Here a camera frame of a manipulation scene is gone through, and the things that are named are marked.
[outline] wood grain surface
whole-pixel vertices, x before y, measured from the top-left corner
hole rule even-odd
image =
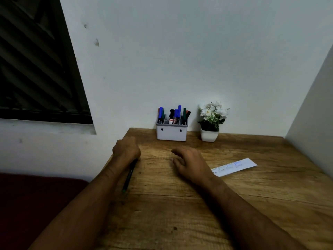
[[[309,249],[333,249],[333,181],[282,137],[219,134],[214,143],[188,132],[186,142],[156,139],[156,130],[129,129],[141,160],[129,188],[114,201],[95,249],[233,249],[223,214],[182,179],[170,158],[180,145],[201,151],[211,168],[250,158],[257,167],[223,180]]]

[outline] person's right arm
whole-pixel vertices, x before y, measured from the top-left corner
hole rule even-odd
[[[172,159],[178,172],[217,201],[242,249],[306,249],[215,176],[198,150],[183,146],[172,152],[184,161]]]

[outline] pen holder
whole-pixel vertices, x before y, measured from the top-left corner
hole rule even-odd
[[[156,121],[157,139],[186,141],[188,124],[182,125],[182,119],[180,119],[181,123],[180,125],[169,124],[169,119],[167,119],[166,116],[163,121],[163,124],[159,124],[157,123],[157,121]]]

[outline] forearm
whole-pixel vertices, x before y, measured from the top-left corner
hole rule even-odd
[[[29,250],[90,249],[103,225],[124,163],[129,164],[126,159],[112,159],[52,220]]]
[[[236,194],[219,177],[212,177],[204,188],[218,202],[242,249],[306,249]]]

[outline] potted plant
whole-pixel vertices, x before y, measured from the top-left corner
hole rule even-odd
[[[223,109],[219,102],[199,105],[203,120],[198,123],[201,126],[201,140],[214,142],[219,135],[219,125],[223,124],[228,115],[228,109]]]

